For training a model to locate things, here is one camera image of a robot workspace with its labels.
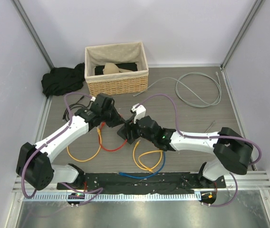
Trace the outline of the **black network switch box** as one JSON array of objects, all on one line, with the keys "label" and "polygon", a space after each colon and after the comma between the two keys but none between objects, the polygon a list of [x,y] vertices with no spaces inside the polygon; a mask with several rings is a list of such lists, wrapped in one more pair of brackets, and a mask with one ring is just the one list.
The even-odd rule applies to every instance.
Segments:
[{"label": "black network switch box", "polygon": [[135,124],[131,122],[125,123],[118,131],[117,135],[124,139],[128,144],[132,144],[139,138]]}]

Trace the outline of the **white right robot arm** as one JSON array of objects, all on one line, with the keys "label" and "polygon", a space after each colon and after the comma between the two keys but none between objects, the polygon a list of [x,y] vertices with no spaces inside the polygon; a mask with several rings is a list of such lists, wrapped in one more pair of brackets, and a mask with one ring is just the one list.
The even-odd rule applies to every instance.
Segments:
[{"label": "white right robot arm", "polygon": [[253,151],[250,142],[228,127],[213,133],[186,133],[162,128],[149,116],[128,121],[121,133],[128,143],[143,138],[164,152],[188,150],[213,154],[215,159],[203,163],[197,176],[204,188],[228,173],[247,174]]}]

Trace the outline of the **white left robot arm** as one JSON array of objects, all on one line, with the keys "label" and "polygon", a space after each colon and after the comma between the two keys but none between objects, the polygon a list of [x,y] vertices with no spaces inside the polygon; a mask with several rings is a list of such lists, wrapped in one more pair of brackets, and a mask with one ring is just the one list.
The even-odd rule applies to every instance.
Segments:
[{"label": "white left robot arm", "polygon": [[16,173],[21,177],[21,189],[25,183],[35,191],[45,189],[51,183],[68,185],[75,190],[83,187],[84,172],[73,164],[54,165],[55,158],[73,141],[98,127],[102,122],[109,127],[123,124],[124,120],[115,108],[113,97],[100,93],[90,97],[90,107],[75,113],[69,112],[70,120],[45,139],[22,145],[17,162]]}]

